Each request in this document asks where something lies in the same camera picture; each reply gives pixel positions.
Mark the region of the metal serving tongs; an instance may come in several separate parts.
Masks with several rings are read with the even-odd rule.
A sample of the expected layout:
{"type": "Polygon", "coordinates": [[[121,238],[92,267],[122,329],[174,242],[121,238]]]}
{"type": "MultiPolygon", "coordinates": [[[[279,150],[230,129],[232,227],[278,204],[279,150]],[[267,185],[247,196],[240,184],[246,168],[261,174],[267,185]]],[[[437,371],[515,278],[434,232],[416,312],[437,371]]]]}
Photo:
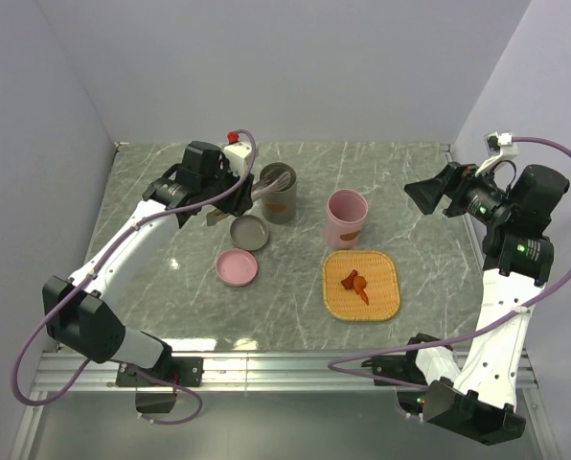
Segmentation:
{"type": "MultiPolygon", "coordinates": [[[[269,193],[285,190],[288,187],[291,178],[292,172],[285,167],[274,167],[268,172],[262,172],[261,178],[252,186],[252,201],[255,202],[269,193]]],[[[206,215],[206,225],[208,227],[217,225],[228,217],[229,214],[215,209],[206,215]]]]}

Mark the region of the orange chicken wing piece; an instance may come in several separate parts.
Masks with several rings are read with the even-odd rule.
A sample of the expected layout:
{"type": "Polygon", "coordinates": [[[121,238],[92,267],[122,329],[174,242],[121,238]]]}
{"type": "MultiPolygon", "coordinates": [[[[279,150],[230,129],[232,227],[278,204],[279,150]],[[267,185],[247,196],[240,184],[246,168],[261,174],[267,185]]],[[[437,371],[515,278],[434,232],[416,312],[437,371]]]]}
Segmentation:
{"type": "Polygon", "coordinates": [[[363,276],[356,275],[353,280],[353,289],[356,295],[364,302],[365,305],[369,305],[369,297],[365,291],[367,287],[367,281],[363,276]]]}

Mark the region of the red food piece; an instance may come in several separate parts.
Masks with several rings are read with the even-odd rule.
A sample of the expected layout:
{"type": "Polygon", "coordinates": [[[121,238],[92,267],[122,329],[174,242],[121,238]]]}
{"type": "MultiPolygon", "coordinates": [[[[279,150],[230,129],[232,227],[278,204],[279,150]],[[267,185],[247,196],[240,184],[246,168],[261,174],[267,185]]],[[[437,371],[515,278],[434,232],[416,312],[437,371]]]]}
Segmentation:
{"type": "Polygon", "coordinates": [[[354,288],[354,279],[358,275],[356,270],[353,270],[346,278],[341,281],[341,285],[344,289],[350,290],[354,288]]]}

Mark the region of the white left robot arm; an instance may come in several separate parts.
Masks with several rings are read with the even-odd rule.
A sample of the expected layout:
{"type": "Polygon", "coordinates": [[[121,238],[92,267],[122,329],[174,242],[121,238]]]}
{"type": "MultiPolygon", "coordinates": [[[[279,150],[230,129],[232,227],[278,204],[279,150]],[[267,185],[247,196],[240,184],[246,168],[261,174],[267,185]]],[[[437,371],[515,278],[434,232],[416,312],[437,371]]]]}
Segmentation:
{"type": "Polygon", "coordinates": [[[172,348],[165,341],[124,325],[113,307],[151,255],[199,211],[211,205],[240,216],[253,204],[251,169],[258,155],[253,138],[216,145],[192,141],[180,162],[153,180],[120,230],[68,278],[43,287],[47,334],[96,363],[114,361],[138,368],[151,385],[173,380],[172,348]]]}

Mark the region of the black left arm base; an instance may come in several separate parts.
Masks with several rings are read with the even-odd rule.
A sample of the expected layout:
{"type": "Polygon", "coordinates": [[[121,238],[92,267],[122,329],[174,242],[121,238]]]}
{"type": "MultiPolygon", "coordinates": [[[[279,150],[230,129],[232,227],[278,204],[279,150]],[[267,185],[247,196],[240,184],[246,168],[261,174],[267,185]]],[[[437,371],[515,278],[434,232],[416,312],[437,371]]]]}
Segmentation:
{"type": "Polygon", "coordinates": [[[198,403],[197,415],[203,400],[194,391],[202,383],[204,359],[200,356],[167,356],[151,369],[137,369],[121,363],[115,380],[118,388],[136,391],[135,407],[143,416],[170,414],[175,408],[180,388],[198,403]]]}

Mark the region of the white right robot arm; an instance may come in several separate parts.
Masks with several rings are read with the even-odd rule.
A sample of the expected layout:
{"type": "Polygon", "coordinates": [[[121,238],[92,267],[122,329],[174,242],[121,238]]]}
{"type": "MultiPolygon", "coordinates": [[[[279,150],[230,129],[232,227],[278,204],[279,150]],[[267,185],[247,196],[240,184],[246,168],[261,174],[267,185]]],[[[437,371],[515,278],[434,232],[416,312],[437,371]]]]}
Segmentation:
{"type": "Polygon", "coordinates": [[[469,214],[487,230],[477,336],[464,365],[456,364],[450,346],[421,333],[411,339],[421,348],[401,361],[408,380],[428,386],[417,401],[425,422],[485,446],[523,435],[526,421],[515,412],[515,388],[533,311],[525,303],[548,282],[554,246],[543,232],[568,189],[568,180],[545,166],[526,167],[502,190],[492,171],[456,162],[430,179],[405,185],[423,214],[432,214],[447,197],[445,216],[469,214]]]}

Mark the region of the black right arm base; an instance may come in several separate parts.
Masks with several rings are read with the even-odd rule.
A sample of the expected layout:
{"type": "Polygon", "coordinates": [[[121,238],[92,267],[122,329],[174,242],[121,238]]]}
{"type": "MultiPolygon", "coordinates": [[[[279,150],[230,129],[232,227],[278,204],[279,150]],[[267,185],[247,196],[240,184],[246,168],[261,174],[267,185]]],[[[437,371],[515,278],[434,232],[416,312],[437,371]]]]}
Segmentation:
{"type": "MultiPolygon", "coordinates": [[[[361,367],[370,370],[374,376],[402,380],[417,385],[427,386],[423,373],[411,356],[373,356],[364,360],[361,367]]],[[[407,419],[423,419],[424,391],[398,391],[396,393],[398,411],[407,419]]]]}

